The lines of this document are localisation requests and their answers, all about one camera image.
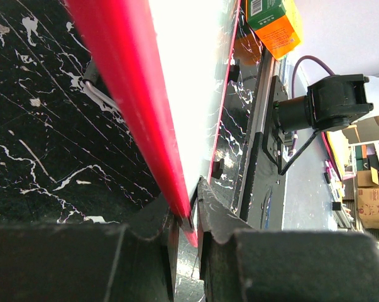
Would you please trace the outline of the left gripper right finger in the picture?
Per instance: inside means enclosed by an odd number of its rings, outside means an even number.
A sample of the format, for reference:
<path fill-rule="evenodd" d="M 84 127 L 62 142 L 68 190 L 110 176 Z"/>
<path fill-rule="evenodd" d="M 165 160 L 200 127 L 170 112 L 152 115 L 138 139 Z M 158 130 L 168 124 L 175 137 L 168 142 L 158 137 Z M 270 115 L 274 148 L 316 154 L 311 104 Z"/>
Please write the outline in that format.
<path fill-rule="evenodd" d="M 199 274 L 206 301 L 242 301 L 233 235 L 250 226 L 218 200 L 204 177 L 197 184 L 197 219 Z"/>

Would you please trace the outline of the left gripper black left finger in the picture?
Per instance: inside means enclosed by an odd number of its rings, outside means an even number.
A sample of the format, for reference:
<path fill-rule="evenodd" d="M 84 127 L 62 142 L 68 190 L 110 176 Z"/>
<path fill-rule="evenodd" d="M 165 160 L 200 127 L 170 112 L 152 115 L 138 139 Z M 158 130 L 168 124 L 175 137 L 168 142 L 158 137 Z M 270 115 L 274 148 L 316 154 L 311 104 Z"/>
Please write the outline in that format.
<path fill-rule="evenodd" d="M 123 240 L 123 300 L 173 301 L 179 226 L 163 195 L 129 221 Z"/>

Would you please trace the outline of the pink framed whiteboard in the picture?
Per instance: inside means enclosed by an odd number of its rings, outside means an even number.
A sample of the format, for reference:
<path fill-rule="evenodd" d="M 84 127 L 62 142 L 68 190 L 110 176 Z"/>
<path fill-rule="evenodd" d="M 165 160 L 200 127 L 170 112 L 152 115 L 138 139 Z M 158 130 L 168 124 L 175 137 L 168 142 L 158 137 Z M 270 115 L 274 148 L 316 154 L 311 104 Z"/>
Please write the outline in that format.
<path fill-rule="evenodd" d="M 239 1 L 67 1 L 85 46 L 191 245 L 211 179 Z"/>

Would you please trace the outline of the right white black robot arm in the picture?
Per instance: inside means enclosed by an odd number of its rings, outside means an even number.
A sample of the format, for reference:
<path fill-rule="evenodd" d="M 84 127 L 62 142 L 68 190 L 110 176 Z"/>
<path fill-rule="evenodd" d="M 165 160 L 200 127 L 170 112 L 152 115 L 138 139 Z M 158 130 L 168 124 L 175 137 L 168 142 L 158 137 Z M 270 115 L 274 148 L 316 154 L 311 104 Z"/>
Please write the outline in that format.
<path fill-rule="evenodd" d="M 379 116 L 379 77 L 330 75 L 307 88 L 304 96 L 276 101 L 274 125 L 284 133 L 311 128 L 337 131 Z"/>

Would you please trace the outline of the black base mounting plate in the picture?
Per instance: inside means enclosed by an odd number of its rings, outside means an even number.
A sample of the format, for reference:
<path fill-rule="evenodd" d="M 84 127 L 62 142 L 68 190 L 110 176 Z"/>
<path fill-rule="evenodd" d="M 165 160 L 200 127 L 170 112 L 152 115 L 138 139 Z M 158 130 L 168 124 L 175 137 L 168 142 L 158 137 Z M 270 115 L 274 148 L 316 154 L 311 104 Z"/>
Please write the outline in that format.
<path fill-rule="evenodd" d="M 283 147 L 272 118 L 273 102 L 285 101 L 288 94 L 279 76 L 271 79 L 261 130 L 250 140 L 250 159 L 241 201 L 239 217 L 256 230 L 280 231 L 283 225 L 286 177 Z"/>

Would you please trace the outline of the markers on background shelf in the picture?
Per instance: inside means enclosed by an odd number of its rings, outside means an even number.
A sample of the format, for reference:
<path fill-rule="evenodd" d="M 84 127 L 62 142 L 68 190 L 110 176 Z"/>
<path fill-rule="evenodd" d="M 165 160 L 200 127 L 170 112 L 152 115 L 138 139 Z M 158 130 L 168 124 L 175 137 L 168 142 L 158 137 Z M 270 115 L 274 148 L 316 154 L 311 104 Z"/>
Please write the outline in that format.
<path fill-rule="evenodd" d="M 342 203 L 343 198 L 345 197 L 345 186 L 338 177 L 331 162 L 326 160 L 324 163 L 326 169 L 324 173 L 324 178 L 326 180 L 327 185 L 329 186 L 332 198 L 335 202 Z"/>

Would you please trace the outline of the cardboard boxes in background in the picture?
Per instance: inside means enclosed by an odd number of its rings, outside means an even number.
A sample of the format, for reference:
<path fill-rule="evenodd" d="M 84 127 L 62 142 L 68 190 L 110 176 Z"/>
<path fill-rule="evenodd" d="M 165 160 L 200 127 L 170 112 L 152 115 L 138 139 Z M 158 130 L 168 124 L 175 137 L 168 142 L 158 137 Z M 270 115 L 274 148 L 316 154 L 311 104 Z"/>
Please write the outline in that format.
<path fill-rule="evenodd" d="M 379 173 L 375 168 L 358 171 L 357 210 L 364 228 L 379 229 Z"/>

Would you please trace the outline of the orange yellow tag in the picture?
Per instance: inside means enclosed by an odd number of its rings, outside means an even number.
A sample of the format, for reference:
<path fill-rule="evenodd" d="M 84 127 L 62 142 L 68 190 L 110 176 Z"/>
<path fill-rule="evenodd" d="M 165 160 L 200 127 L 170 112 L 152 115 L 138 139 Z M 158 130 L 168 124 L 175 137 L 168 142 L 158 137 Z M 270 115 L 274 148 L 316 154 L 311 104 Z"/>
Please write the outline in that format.
<path fill-rule="evenodd" d="M 303 26 L 293 0 L 244 2 L 246 21 L 272 56 L 280 60 L 303 43 Z"/>

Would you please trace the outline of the aluminium rail frame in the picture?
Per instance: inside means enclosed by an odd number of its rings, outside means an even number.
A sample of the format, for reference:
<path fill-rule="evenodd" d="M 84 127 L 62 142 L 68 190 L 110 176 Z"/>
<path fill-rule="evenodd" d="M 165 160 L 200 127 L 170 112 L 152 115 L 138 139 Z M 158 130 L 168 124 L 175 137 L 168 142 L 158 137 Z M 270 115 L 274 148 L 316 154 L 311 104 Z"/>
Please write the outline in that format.
<path fill-rule="evenodd" d="M 270 85 L 275 75 L 275 59 L 269 51 L 264 50 L 258 67 L 250 67 L 248 70 L 256 72 L 243 79 L 244 86 L 251 89 L 253 101 L 246 122 L 243 156 L 239 162 L 233 198 L 233 208 L 244 221 L 258 211 L 257 205 L 252 205 L 253 201 L 263 199 L 263 188 L 277 174 L 275 164 L 262 148 Z"/>

